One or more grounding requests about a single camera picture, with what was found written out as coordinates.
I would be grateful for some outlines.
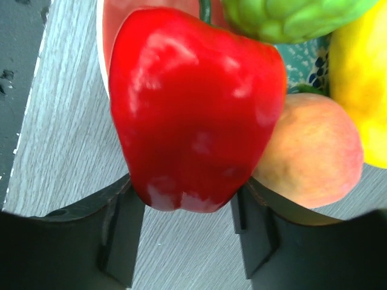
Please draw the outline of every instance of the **red pepper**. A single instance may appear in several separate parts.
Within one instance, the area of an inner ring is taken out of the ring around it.
[[[109,93],[144,203],[210,213],[257,165],[284,106],[286,73],[271,45],[174,8],[144,7],[117,35]]]

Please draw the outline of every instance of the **bell pepper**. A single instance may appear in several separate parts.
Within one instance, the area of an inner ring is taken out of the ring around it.
[[[211,213],[252,174],[284,107],[275,47],[167,7],[122,25],[109,74],[111,115],[143,202]]]
[[[272,44],[324,36],[361,17],[378,0],[221,0],[239,33]]]
[[[359,130],[369,165],[387,169],[387,0],[332,34],[330,96]]]

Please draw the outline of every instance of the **gray wooden table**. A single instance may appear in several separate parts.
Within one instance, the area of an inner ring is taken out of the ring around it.
[[[42,216],[126,172],[100,76],[95,18],[96,0],[51,6],[6,211]],[[347,198],[316,210],[348,219],[380,207],[387,208],[387,171],[366,166]],[[147,208],[133,289],[250,289],[229,205],[214,214]]]

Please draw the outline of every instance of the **teal patterned cloth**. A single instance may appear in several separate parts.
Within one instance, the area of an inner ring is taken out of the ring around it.
[[[298,92],[297,85],[328,89],[328,48],[330,35],[294,45],[275,45],[284,59],[288,93]]]

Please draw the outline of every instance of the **green textured fruit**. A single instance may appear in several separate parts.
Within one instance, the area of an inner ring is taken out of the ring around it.
[[[378,0],[221,0],[226,21],[248,37],[296,44],[361,17]]]

